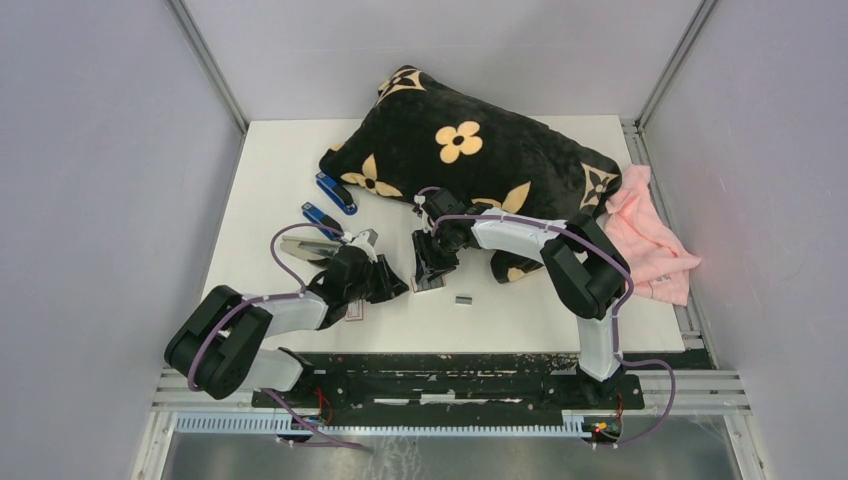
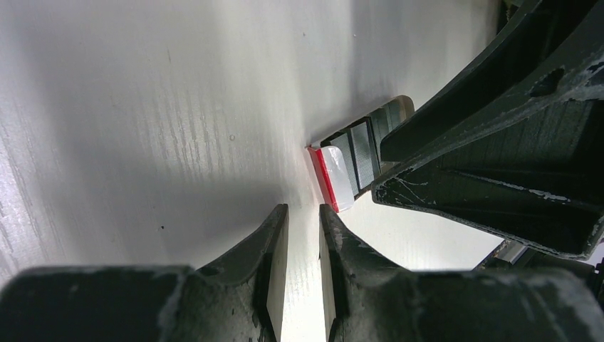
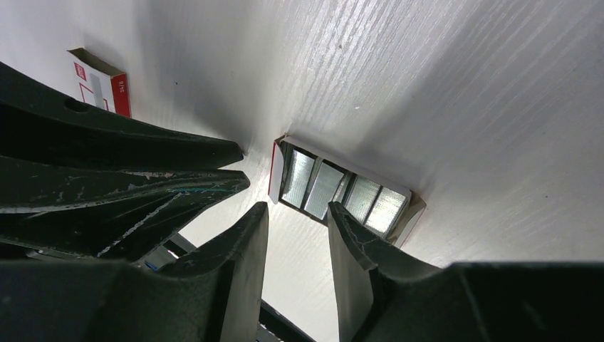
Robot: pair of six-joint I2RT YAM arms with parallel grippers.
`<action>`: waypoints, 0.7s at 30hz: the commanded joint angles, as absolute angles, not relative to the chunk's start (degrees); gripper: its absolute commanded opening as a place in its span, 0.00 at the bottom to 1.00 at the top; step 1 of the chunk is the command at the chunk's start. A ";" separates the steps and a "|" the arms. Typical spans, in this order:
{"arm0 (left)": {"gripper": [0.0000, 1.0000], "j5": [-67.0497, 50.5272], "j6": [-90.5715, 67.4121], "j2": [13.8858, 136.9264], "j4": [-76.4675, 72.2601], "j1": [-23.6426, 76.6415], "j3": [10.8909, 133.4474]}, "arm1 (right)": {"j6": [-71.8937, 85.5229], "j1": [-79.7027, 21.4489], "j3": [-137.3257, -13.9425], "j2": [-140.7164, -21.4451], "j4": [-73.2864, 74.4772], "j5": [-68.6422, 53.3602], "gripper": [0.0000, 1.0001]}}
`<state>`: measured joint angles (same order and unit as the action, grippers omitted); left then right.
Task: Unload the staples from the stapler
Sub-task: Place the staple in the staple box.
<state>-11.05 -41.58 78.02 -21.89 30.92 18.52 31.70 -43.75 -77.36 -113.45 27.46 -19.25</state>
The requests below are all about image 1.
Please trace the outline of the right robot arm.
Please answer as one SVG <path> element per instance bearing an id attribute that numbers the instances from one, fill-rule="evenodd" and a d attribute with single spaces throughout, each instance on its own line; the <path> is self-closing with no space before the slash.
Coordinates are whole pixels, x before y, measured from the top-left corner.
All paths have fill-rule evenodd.
<path id="1" fill-rule="evenodd" d="M 424 291 L 459 265 L 458 253 L 500 251 L 544 266 L 561 303 L 575 315 L 580 342 L 580 400 L 602 408 L 618 393 L 625 368 L 617 318 L 632 293 L 629 267 L 597 221 L 543 220 L 487 203 L 466 205 L 444 188 L 426 187 L 414 197 L 422 227 L 412 234 L 415 288 Z"/>

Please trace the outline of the grey beige stapler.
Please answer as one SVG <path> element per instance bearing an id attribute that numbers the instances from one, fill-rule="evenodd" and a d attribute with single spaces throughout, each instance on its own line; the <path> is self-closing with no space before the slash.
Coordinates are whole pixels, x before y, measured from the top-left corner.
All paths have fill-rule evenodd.
<path id="1" fill-rule="evenodd" d="M 310 239 L 291 235 L 283 235 L 278 243 L 282 252 L 320 268 L 329 265 L 341 246 L 341 243 L 327 239 Z"/>

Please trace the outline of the blue stapler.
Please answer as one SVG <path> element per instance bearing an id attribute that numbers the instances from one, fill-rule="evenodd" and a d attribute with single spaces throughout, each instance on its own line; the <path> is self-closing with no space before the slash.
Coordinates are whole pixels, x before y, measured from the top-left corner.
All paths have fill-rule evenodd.
<path id="1" fill-rule="evenodd" d="M 353 216 L 358 212 L 358 206 L 352 194 L 336 180 L 319 171 L 315 175 L 315 182 L 345 215 Z"/>
<path id="2" fill-rule="evenodd" d="M 316 225 L 317 229 L 331 241 L 338 241 L 344 236 L 342 225 L 312 203 L 305 202 L 302 204 L 301 213 L 308 222 Z"/>

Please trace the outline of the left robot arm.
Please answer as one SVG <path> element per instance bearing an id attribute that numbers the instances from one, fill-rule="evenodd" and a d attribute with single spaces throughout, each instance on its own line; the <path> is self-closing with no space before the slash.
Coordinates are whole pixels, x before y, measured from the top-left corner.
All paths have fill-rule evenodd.
<path id="1" fill-rule="evenodd" d="M 315 391 L 308 365 L 296 354 L 263 348 L 270 336 L 325 330 L 359 301 L 379 304 L 409 287 L 382 254 L 343 246 L 296 293 L 245 296 L 214 287 L 172 337 L 164 361 L 183 374 L 194 392 L 222 400 L 240 388 L 272 388 L 291 406 L 307 404 Z"/>

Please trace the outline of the box of staples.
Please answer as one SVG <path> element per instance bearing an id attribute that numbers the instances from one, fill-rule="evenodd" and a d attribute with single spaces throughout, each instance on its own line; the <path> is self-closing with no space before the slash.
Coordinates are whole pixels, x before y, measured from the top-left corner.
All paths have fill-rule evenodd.
<path id="1" fill-rule="evenodd" d="M 427 279 L 422 278 L 420 280 L 412 279 L 412 290 L 414 293 L 423 293 L 430 290 L 436 290 L 440 288 L 444 288 L 446 286 L 446 281 L 444 277 L 439 277 L 436 279 Z"/>

